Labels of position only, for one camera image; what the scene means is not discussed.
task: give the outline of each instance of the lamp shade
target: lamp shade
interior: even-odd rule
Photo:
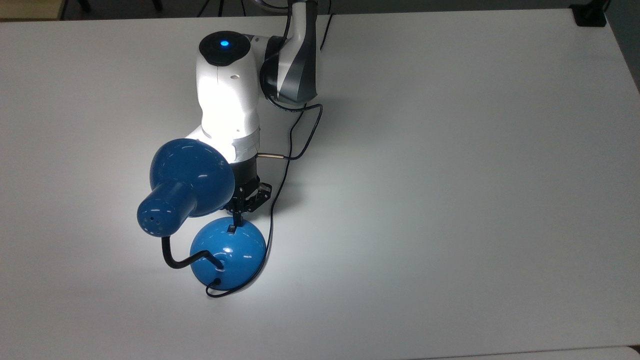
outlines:
[[[138,207],[138,223],[149,235],[169,236],[187,217],[200,217],[226,205],[234,174],[213,147],[193,139],[164,144],[150,169],[151,194]]]

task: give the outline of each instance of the lamp base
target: lamp base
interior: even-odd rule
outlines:
[[[208,250],[220,260],[224,268],[216,268],[209,260],[199,259],[191,264],[196,278],[215,290],[231,290],[245,284],[258,271],[266,255],[264,237],[258,228],[247,220],[229,233],[231,217],[219,218],[208,223],[196,235],[191,244],[191,254]]]

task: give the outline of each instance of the white table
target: white table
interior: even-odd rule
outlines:
[[[168,268],[135,213],[157,148],[199,123],[196,47],[283,28],[0,24],[0,358],[640,343],[640,95],[611,29],[569,10],[336,16],[325,115],[292,164],[264,272],[214,300]],[[262,150],[285,151],[294,115],[259,110]],[[283,167],[260,160],[259,174],[276,185]],[[267,210],[250,217],[265,234]],[[189,219],[176,257],[218,216]]]

